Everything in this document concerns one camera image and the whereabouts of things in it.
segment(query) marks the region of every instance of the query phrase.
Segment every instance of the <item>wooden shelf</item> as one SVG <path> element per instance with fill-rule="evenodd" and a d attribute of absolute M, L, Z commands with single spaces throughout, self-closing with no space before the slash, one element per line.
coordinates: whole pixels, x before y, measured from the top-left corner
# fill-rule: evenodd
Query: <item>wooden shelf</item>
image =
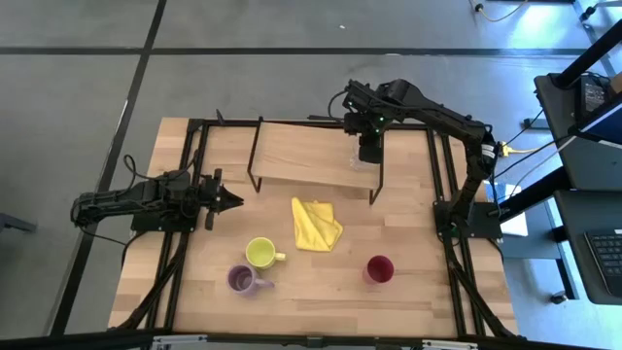
<path fill-rule="evenodd" d="M 263 122 L 251 172 L 259 178 L 375 190 L 380 166 L 352 166 L 357 148 L 357 138 L 343 130 Z"/>

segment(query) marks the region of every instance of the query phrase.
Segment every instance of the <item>towel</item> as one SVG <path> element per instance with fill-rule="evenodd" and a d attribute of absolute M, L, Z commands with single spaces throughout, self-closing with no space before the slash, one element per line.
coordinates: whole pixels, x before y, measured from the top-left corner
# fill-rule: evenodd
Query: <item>towel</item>
<path fill-rule="evenodd" d="M 332 204 L 301 202 L 292 198 L 295 247 L 316 252 L 330 252 L 343 232 L 332 215 Z"/>

